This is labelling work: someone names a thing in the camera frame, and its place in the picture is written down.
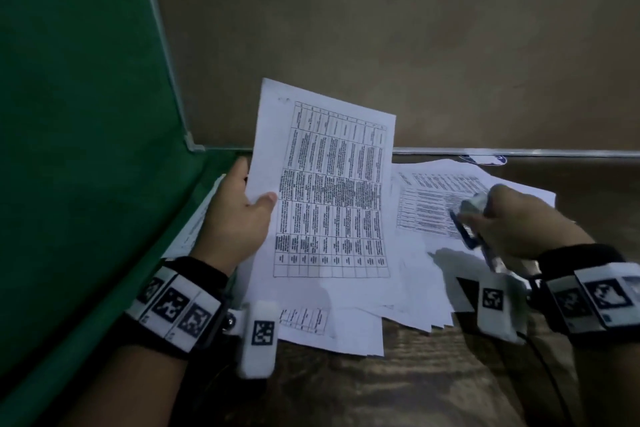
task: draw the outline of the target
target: left hand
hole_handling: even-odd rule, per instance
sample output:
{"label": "left hand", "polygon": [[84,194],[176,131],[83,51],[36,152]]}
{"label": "left hand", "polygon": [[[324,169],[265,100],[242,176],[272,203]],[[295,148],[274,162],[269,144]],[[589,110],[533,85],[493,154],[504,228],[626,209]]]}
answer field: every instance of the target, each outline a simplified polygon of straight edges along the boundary
{"label": "left hand", "polygon": [[275,192],[251,204],[244,194],[249,173],[246,157],[236,160],[213,196],[191,256],[230,276],[251,257],[267,237]]}

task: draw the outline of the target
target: black cable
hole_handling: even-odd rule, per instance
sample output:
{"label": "black cable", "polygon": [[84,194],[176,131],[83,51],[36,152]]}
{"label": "black cable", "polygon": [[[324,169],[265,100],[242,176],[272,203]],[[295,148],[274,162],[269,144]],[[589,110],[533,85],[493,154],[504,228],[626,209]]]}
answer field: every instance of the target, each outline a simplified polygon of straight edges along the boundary
{"label": "black cable", "polygon": [[533,350],[534,354],[539,359],[540,363],[542,363],[542,367],[545,369],[545,372],[547,372],[549,381],[551,381],[551,386],[553,386],[554,390],[556,391],[558,402],[560,402],[560,409],[562,409],[562,413],[564,414],[565,420],[571,427],[575,427],[575,424],[573,423],[573,419],[571,417],[571,412],[569,412],[569,407],[564,401],[564,397],[560,392],[560,387],[558,386],[553,373],[551,373],[551,368],[549,368],[549,365],[547,365],[547,362],[545,361],[545,359],[542,358],[542,353],[540,353],[540,350],[538,349],[538,347],[535,345],[535,343],[531,340],[529,336],[522,333],[517,333],[517,334],[519,337],[523,338],[524,341],[526,341],[529,346],[531,346],[531,349]]}

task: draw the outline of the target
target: hand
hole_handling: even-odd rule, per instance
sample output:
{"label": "hand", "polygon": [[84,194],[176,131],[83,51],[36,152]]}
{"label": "hand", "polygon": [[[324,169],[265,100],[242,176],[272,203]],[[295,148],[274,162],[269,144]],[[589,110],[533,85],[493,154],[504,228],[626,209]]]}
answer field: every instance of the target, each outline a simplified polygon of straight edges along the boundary
{"label": "hand", "polygon": [[190,254],[228,276],[264,242],[278,200],[267,192],[251,204],[244,194],[248,173],[248,161],[240,157],[213,196]]}
{"label": "hand", "polygon": [[458,219],[502,258],[536,260],[548,250],[594,243],[583,229],[542,199],[505,185],[491,188],[485,214],[460,213]]}

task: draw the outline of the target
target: green curtain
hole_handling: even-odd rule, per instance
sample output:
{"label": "green curtain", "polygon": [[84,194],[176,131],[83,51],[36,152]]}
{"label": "green curtain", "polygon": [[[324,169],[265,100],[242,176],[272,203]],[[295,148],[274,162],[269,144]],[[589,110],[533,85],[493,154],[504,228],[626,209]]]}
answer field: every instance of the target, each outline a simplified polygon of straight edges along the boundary
{"label": "green curtain", "polygon": [[1,0],[0,425],[27,425],[233,153],[183,142],[149,0]]}

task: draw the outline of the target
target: brown wall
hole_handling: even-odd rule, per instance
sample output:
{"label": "brown wall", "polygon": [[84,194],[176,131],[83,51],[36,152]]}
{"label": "brown wall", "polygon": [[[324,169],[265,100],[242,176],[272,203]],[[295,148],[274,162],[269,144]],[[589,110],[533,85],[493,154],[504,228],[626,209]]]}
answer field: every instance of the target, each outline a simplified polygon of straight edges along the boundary
{"label": "brown wall", "polygon": [[200,144],[263,76],[398,115],[396,146],[640,149],[640,0],[159,0]]}

